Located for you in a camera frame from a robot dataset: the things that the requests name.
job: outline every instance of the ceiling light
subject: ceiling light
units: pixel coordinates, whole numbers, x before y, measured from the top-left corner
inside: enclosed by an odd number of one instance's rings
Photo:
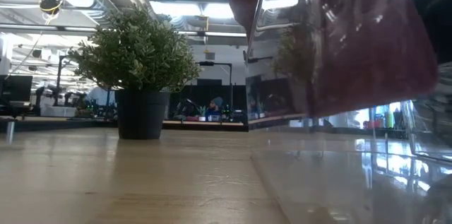
[[[208,4],[204,9],[204,15],[211,18],[234,18],[229,4]]]
[[[185,31],[185,30],[178,30],[177,33],[180,35],[188,35],[188,36],[197,36],[198,33],[194,31]]]
[[[209,36],[209,37],[246,37],[246,33],[216,33],[216,32],[206,32],[206,36]]]
[[[150,5],[156,14],[169,16],[199,16],[201,10],[193,3],[151,1]]]

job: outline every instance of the fluorescent light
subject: fluorescent light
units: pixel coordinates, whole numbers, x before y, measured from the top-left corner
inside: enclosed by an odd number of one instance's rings
[[[150,5],[156,14],[169,16],[199,16],[201,10],[193,3],[151,1]]]
[[[262,9],[289,8],[298,4],[298,0],[263,0]]]
[[[211,18],[234,18],[229,4],[208,4],[204,9],[204,15]]]
[[[215,33],[215,32],[206,32],[206,36],[211,36],[211,37],[246,37],[246,33]]]
[[[194,31],[185,31],[185,30],[178,30],[177,33],[180,35],[188,35],[188,36],[197,36],[198,33]]]
[[[84,32],[84,33],[95,33],[95,28],[89,28],[89,27],[65,27],[64,28],[67,31],[74,31],[74,32]]]

